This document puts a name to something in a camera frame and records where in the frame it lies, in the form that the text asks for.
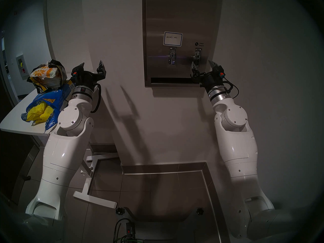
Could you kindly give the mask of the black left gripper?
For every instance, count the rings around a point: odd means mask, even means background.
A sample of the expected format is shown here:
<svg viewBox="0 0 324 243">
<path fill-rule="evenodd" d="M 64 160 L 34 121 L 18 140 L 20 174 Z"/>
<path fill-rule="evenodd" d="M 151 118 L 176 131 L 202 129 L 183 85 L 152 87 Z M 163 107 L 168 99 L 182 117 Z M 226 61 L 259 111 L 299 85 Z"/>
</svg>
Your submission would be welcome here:
<svg viewBox="0 0 324 243">
<path fill-rule="evenodd" d="M 72 82 L 74 83 L 74 86 L 85 86 L 88 88 L 94 88 L 97 84 L 97 81 L 104 80 L 106 78 L 106 70 L 105 66 L 100 60 L 98 68 L 97 68 L 97 74 L 84 71 L 84 62 L 80 65 L 74 67 L 74 71 L 72 72 Z"/>
</svg>

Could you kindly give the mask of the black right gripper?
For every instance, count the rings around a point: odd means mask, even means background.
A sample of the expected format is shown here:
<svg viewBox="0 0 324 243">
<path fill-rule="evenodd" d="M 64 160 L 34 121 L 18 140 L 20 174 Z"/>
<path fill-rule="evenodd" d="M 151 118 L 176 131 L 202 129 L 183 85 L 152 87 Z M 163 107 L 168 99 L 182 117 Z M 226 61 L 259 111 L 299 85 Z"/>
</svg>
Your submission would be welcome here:
<svg viewBox="0 0 324 243">
<path fill-rule="evenodd" d="M 218 65 L 217 63 L 211 60 L 208 60 L 208 62 L 210 64 L 213 73 L 215 74 L 223 73 L 223 68 L 221 65 Z M 208 72 L 204 74 L 200 73 L 195 63 L 194 62 L 191 63 L 190 77 L 192 78 L 193 81 L 198 81 L 198 78 L 200 77 L 200 87 L 203 87 L 207 93 L 210 92 L 210 90 L 212 90 L 213 87 L 224 86 L 223 79 L 218 75 L 212 74 L 212 72 Z"/>
</svg>

